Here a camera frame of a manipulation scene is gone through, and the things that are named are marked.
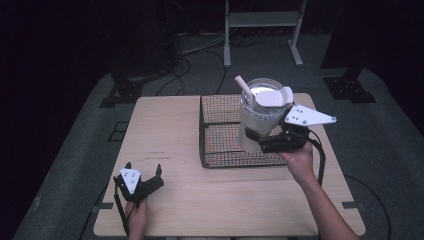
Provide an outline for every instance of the wire basket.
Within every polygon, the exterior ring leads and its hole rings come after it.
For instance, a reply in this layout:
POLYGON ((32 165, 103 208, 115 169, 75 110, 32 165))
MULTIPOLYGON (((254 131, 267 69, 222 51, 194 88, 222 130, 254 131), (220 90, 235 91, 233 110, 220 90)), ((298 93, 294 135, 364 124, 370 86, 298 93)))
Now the wire basket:
MULTIPOLYGON (((238 144, 240 94, 200 98, 199 152, 204 168, 285 165, 274 153, 248 153, 238 144)), ((278 126, 270 135, 281 132, 278 126)))

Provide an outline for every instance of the gray carpet floor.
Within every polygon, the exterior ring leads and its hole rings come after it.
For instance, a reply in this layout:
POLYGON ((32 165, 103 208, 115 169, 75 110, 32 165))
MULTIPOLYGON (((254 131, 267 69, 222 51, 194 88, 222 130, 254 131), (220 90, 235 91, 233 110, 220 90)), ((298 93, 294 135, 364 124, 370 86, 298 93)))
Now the gray carpet floor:
MULTIPOLYGON (((380 203, 370 189, 347 178, 355 201, 365 208, 360 213, 367 230, 361 239, 387 239, 389 230, 391 239, 422 239, 422 135, 391 97, 384 81, 367 69, 362 71, 359 81, 376 103, 352 104, 332 98, 323 78, 341 76, 345 69, 320 69, 330 35, 299 37, 302 68, 293 62, 288 38, 287 35, 263 36, 254 38, 261 41, 250 47, 233 47, 232 67, 226 70, 222 60, 210 52, 186 56, 184 59, 191 66, 181 77, 183 82, 171 82, 159 95, 216 94, 224 73, 219 94, 241 92, 234 81, 237 75, 245 80, 275 79, 294 92, 310 94, 319 111, 338 118, 336 124, 326 125, 325 129, 342 171, 365 183, 381 199, 380 203)), ((184 50, 209 41, 211 38, 204 36, 181 37, 184 50)), ((222 44, 207 51, 222 56, 222 44)), ((188 67, 186 61, 180 61, 175 72, 182 74, 188 67)), ((168 74, 146 83, 142 96, 156 95, 173 78, 173 74, 168 74)), ((121 142, 109 141, 109 137, 117 122, 130 120, 134 108, 134 104, 100 108, 112 86, 109 74, 99 79, 39 190, 38 207, 28 211, 15 239, 78 239, 81 234, 82 239, 103 239, 93 233, 96 213, 90 215, 90 212, 96 199, 102 197, 120 150, 121 142)))

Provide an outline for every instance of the white metal stand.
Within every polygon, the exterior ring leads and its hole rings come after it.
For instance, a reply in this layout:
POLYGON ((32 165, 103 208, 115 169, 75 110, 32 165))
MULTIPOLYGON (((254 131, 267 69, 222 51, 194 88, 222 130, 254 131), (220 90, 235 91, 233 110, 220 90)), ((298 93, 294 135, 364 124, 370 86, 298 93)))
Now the white metal stand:
POLYGON ((299 11, 286 12, 241 12, 230 13, 229 0, 225 1, 225 44, 224 66, 231 67, 230 28, 232 27, 272 27, 294 26, 293 39, 288 41, 296 66, 302 67, 303 61, 296 44, 302 25, 307 0, 302 0, 299 11))

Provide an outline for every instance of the wooden tabletop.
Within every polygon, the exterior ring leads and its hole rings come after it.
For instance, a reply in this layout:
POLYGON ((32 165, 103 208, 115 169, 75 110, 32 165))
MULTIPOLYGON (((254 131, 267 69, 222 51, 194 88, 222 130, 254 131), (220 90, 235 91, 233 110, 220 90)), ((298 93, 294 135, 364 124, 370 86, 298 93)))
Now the wooden tabletop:
MULTIPOLYGON (((295 102, 315 109, 308 94, 295 102)), ((122 143, 94 232, 124 236, 114 203, 112 177, 127 162, 141 170, 142 181, 162 166, 165 185, 148 199, 147 236, 307 236, 317 227, 305 195, 285 166, 205 169, 199 157, 200 96, 142 97, 137 101, 122 143)), ((365 226, 353 201, 323 126, 312 126, 327 156, 323 188, 358 234, 365 226)), ((314 150, 316 173, 319 154, 314 150)))

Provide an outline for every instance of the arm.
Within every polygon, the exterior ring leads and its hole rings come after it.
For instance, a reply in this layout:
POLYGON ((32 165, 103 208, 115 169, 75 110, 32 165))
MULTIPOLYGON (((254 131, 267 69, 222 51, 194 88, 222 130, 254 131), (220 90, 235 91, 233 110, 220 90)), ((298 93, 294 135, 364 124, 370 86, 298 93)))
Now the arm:
POLYGON ((140 202, 137 208, 133 202, 127 202, 125 215, 129 229, 129 240, 142 240, 147 225, 147 198, 140 202))
POLYGON ((312 144, 294 153, 278 153, 300 185, 323 239, 359 239, 347 225, 325 191, 319 185, 313 170, 312 144))

